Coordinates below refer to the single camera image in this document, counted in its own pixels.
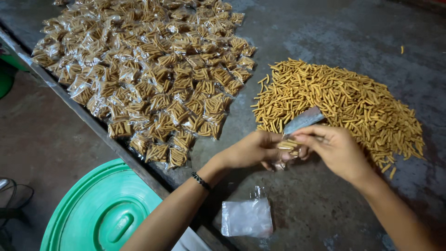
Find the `green bucket lid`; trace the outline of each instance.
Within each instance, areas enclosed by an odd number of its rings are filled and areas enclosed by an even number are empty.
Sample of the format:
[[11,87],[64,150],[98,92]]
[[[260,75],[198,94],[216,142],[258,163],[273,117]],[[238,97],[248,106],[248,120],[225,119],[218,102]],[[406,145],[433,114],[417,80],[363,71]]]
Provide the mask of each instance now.
[[161,201],[124,161],[107,162],[64,196],[40,250],[119,250]]

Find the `person's left hand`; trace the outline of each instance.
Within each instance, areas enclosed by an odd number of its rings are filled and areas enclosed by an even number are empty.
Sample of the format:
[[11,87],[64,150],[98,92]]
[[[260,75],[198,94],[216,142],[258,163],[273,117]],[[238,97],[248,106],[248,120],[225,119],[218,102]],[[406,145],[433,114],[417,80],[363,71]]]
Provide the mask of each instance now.
[[266,169],[271,170],[266,161],[286,162],[292,158],[289,153],[276,148],[281,140],[281,134],[255,131],[216,156],[227,168],[250,167],[262,162]]

